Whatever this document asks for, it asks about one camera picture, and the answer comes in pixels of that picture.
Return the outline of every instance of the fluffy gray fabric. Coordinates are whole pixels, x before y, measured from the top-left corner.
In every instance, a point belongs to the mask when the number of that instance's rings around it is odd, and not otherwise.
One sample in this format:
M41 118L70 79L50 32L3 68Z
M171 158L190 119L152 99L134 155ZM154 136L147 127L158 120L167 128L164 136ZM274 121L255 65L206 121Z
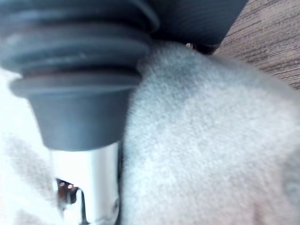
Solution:
M297 225L299 94L248 65L167 43L139 66L122 225ZM47 150L0 76L0 224L61 224Z

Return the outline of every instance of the gray cloth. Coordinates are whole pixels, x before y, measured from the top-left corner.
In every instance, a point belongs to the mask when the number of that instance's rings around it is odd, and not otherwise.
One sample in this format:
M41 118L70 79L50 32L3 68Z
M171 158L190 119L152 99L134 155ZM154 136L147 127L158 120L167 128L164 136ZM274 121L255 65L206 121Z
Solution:
M243 63L172 43L154 47L139 70L124 141L123 225L299 224L297 92ZM47 151L6 78L0 223L61 224Z

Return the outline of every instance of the ridged rubber cover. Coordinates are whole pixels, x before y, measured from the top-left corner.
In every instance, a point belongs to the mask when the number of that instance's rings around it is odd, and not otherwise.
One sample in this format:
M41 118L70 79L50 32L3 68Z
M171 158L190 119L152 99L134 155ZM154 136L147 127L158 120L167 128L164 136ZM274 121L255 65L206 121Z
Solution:
M22 74L45 146L90 150L123 136L136 64L159 17L144 0L2 0L1 66Z

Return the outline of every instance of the shock absorber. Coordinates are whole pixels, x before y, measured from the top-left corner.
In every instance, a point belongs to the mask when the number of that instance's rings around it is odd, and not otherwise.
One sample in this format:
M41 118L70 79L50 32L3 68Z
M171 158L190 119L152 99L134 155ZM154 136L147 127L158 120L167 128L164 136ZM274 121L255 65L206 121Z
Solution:
M119 141L130 92L141 80L135 67L151 39L192 42L211 53L245 3L0 2L1 66L22 75L10 88L29 100L52 150L65 219L82 225L117 219Z

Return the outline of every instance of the wood grain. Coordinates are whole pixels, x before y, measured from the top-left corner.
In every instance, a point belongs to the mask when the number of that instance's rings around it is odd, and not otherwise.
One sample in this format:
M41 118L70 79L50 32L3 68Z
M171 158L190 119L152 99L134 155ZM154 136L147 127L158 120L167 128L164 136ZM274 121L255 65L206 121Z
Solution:
M300 0L250 0L216 54L243 60L300 89Z

